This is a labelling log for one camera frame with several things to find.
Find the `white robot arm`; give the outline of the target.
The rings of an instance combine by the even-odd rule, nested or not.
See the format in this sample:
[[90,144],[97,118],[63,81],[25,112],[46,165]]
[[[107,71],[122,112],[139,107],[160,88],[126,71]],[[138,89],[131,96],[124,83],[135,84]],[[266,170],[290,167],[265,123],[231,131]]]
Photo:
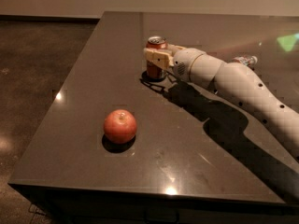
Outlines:
[[227,63],[194,48],[170,45],[144,49],[145,58],[175,77],[206,90],[213,89],[233,105],[250,113],[294,157],[299,157],[299,113],[284,105],[249,67]]

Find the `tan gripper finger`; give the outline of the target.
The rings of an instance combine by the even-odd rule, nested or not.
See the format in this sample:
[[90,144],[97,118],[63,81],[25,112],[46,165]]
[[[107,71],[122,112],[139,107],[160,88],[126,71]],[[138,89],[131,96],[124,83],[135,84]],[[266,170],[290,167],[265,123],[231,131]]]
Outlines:
[[174,44],[168,44],[167,49],[171,52],[172,55],[175,55],[178,51],[185,49],[185,47]]
[[173,55],[168,49],[144,48],[145,59],[157,67],[167,70],[173,67]]

